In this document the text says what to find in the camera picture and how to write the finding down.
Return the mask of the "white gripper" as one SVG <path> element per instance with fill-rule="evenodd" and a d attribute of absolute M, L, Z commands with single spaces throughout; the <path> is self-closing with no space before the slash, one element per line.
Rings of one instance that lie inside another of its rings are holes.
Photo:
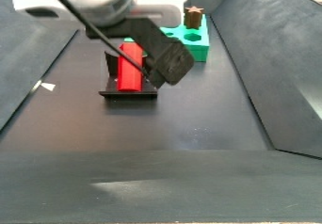
<path fill-rule="evenodd" d="M 188 0 L 137 0 L 133 15 L 149 18 L 161 27 L 177 27 L 184 20 Z"/>

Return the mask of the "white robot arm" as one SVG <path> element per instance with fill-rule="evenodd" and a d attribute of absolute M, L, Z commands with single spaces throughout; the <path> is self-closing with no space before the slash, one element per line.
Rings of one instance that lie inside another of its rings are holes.
<path fill-rule="evenodd" d="M 182 23 L 188 0 L 69 0 L 79 13 L 97 26 L 109 26 L 126 18 L 149 18 L 157 26 Z M 13 0 L 14 9 L 42 22 L 77 28 L 81 21 L 59 0 Z"/>

